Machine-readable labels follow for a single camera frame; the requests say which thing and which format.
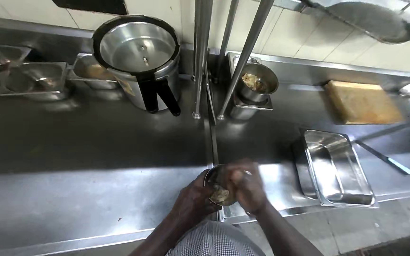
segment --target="person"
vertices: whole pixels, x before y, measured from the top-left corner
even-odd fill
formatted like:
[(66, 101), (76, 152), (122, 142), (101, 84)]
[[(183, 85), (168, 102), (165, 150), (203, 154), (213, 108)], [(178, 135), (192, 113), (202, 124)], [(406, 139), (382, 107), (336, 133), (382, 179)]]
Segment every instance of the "person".
[[(242, 161), (226, 166), (227, 187), (243, 209), (255, 216), (275, 256), (321, 256), (322, 253), (292, 227), (267, 200), (258, 165)], [(264, 256), (238, 228), (204, 220), (221, 209), (209, 200), (203, 171), (182, 189), (171, 212), (129, 256)]]

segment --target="food in pot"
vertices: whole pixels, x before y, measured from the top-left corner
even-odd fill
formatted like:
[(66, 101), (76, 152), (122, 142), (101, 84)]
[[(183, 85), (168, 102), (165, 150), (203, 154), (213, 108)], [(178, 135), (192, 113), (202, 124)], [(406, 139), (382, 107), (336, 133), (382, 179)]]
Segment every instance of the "food in pot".
[(249, 89), (261, 93), (266, 93), (267, 92), (267, 87), (264, 83), (260, 82), (260, 78), (258, 78), (255, 75), (245, 73), (242, 76), (243, 82), (245, 82), (246, 86), (249, 87)]
[(217, 183), (213, 184), (213, 189), (214, 189), (214, 192), (210, 196), (210, 199), (213, 202), (220, 204), (229, 197), (229, 191), (221, 187), (219, 184)]

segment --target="wooden cutting board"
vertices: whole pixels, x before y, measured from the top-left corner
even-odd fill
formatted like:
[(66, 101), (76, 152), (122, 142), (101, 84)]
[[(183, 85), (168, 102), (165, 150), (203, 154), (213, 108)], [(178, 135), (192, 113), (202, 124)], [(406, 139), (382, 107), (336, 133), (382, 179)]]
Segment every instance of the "wooden cutting board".
[(398, 123), (403, 120), (398, 108), (377, 84), (330, 81), (325, 89), (345, 124)]

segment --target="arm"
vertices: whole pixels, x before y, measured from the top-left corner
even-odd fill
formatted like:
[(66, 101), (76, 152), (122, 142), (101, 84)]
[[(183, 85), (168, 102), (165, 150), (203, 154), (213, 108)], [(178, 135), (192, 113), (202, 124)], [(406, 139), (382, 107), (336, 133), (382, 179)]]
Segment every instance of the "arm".
[(228, 170), (228, 179), (236, 188), (235, 196), (238, 202), (246, 212), (256, 216), (274, 255), (322, 256), (322, 253), (270, 204), (256, 163), (229, 165)]
[(188, 230), (220, 210), (208, 199), (213, 189), (203, 186), (207, 171), (181, 190), (172, 211), (129, 256), (164, 256)]

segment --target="metal rack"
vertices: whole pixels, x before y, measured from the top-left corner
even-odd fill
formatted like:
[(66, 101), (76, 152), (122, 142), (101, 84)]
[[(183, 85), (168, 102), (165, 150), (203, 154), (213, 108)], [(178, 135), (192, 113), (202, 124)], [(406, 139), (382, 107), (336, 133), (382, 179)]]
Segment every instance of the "metal rack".
[[(256, 44), (257, 38), (262, 30), (265, 20), (270, 12), (271, 6), (274, 0), (261, 0), (259, 8), (257, 9), (256, 15), (252, 22), (251, 28), (249, 30), (248, 36), (246, 38), (243, 50), (240, 56), (240, 60), (236, 65), (235, 72), (232, 76), (227, 95), (222, 104), (222, 109), (219, 112), (218, 119), (225, 119), (225, 110), (232, 98), (233, 92), (235, 90), (238, 79), (241, 76), (244, 65), (249, 59), (254, 45)], [(233, 20), (235, 18), (236, 8), (238, 5), (238, 0), (232, 0), (231, 7), (229, 10), (229, 15), (227, 17), (227, 22), (225, 25), (224, 37), (221, 44), (221, 49), (218, 58), (218, 70), (215, 72), (215, 77), (219, 75), (219, 71), (222, 67), (222, 62), (224, 61), (225, 51), (227, 49), (227, 44), (229, 42), (229, 37), (231, 29), (233, 26)], [(202, 90), (202, 78), (204, 75), (204, 66), (206, 61), (206, 51), (208, 48), (208, 36), (210, 33), (210, 22), (211, 22), (211, 11), (213, 8), (213, 1), (211, 0), (196, 0), (195, 7), (195, 26), (194, 26), (194, 75), (196, 81), (196, 107), (192, 113), (195, 119), (200, 119), (200, 96)]]

